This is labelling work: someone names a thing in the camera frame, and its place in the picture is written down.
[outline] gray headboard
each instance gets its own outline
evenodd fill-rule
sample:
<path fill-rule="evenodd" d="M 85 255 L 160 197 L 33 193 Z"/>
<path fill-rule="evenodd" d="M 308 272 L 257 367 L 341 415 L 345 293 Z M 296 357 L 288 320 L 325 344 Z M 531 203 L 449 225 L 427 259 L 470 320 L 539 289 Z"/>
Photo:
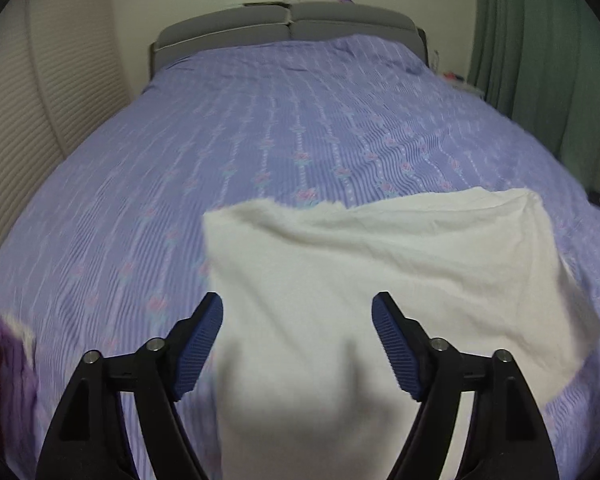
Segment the gray headboard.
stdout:
<path fill-rule="evenodd" d="M 237 7 L 170 25 L 150 47 L 150 70 L 153 76 L 201 50 L 284 40 L 331 40 L 351 34 L 398 41 L 429 64 L 426 35 L 404 14 L 358 4 L 305 2 Z"/>

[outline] green curtain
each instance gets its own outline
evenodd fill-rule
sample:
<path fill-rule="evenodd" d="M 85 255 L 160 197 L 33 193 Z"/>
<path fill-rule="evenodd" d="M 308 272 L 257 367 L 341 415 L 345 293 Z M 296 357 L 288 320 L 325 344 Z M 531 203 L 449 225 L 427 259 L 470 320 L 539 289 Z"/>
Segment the green curtain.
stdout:
<path fill-rule="evenodd" d="M 468 81 L 600 190 L 600 22 L 584 0 L 477 0 Z"/>

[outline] nightstand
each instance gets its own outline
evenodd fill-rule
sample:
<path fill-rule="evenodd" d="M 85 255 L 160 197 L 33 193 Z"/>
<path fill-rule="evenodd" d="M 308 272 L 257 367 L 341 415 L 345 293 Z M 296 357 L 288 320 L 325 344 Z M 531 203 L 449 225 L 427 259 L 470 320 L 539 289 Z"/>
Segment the nightstand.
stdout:
<path fill-rule="evenodd" d="M 460 90 L 462 92 L 467 92 L 469 94 L 475 95 L 476 97 L 482 99 L 484 101 L 484 92 L 475 86 L 471 86 L 469 83 L 465 81 L 460 81 L 458 79 L 449 79 L 444 76 L 440 76 L 446 83 L 451 85 L 456 90 Z"/>

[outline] striped bedspread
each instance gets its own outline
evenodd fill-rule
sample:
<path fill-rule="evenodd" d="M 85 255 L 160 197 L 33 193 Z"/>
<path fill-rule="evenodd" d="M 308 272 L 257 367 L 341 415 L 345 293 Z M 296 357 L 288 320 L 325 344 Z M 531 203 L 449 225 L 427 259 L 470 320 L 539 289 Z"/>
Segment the striped bedspread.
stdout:
<path fill-rule="evenodd" d="M 600 316 L 600 212 L 531 135 L 406 47 L 368 36 L 291 41 L 201 52 L 162 70 L 49 177 L 0 250 L 0 312 L 37 338 L 37 451 L 83 352 L 133 352 L 190 316 L 206 292 L 206 210 L 257 197 L 355 206 L 475 186 L 540 194 Z M 203 373 L 178 409 L 218 479 L 214 396 Z M 600 443 L 600 344 L 544 414 L 561 478 L 573 479 Z M 133 420 L 129 433 L 149 478 Z"/>

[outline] small object on nightstand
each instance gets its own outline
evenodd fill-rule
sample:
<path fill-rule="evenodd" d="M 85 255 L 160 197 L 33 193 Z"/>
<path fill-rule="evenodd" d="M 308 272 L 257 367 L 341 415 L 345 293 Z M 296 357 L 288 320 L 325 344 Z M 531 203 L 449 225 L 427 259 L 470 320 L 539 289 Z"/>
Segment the small object on nightstand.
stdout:
<path fill-rule="evenodd" d="M 456 90 L 460 90 L 462 92 L 467 92 L 469 94 L 475 95 L 484 101 L 484 92 L 475 86 L 470 85 L 464 80 L 464 77 L 458 74 L 454 74 L 453 72 L 445 72 L 442 75 L 442 79 L 444 79 L 447 83 L 449 83 Z"/>

